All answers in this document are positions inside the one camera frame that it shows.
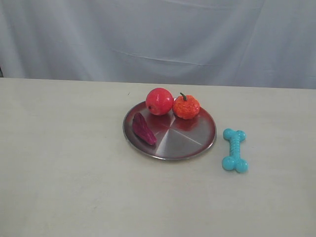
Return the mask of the turquoise toy bone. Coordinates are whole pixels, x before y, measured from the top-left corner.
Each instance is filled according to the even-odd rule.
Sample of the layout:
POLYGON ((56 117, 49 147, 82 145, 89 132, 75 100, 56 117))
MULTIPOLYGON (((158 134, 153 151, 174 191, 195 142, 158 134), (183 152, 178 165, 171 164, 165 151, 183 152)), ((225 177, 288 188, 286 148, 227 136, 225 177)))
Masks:
POLYGON ((223 138, 229 142, 229 155, 222 159, 222 167, 227 170, 235 170, 238 173, 248 171, 248 162, 240 156, 240 144, 246 139, 246 134, 242 130, 232 130, 226 128, 223 138))

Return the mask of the red toy apple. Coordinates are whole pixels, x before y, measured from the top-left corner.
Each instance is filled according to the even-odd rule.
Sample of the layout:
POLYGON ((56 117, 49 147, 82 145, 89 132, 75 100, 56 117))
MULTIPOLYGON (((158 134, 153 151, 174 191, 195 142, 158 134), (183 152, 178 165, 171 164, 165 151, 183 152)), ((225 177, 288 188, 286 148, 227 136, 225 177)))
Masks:
POLYGON ((172 94, 164 88, 151 90, 145 100, 147 109, 155 116, 167 114, 173 106, 172 94))

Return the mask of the purple toy leafy vegetable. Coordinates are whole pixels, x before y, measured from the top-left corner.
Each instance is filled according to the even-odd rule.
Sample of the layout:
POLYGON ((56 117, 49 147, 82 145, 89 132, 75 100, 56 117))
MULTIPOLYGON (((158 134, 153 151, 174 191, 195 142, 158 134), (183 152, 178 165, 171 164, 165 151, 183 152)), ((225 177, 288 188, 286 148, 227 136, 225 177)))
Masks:
POLYGON ((157 139, 153 132, 149 129, 145 118, 140 112, 137 112, 133 117, 132 130, 139 138, 145 141, 148 145, 153 146, 156 144, 157 139))

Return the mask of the round metal plate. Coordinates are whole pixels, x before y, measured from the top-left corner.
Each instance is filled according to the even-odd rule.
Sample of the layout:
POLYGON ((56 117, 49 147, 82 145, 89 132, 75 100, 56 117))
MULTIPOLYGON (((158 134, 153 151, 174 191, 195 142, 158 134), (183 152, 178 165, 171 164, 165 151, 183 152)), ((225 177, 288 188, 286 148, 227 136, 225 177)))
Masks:
POLYGON ((196 157, 211 148, 216 141, 217 130, 213 117, 203 108, 191 120, 185 120, 169 111, 155 116, 145 102, 132 107, 123 120, 123 133, 128 143, 139 152, 161 160, 178 161, 196 157), (133 117, 141 113, 157 142, 149 145, 132 129, 133 117))

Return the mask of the orange toy pumpkin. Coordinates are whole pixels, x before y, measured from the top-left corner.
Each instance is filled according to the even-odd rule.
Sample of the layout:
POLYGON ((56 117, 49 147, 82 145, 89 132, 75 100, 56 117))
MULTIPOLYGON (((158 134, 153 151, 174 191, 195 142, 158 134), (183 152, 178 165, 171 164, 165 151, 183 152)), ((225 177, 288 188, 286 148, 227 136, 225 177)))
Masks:
POLYGON ((200 103, 192 95, 185 95, 181 92, 180 96, 174 100, 172 109, 177 117, 190 120, 199 114, 200 103))

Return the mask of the white backdrop cloth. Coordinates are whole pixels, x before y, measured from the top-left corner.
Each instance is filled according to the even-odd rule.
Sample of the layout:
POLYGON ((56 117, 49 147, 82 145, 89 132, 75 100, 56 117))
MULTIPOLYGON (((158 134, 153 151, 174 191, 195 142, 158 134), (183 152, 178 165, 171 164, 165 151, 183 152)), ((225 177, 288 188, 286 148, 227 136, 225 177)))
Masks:
POLYGON ((3 0, 8 78, 316 86, 313 0, 3 0))

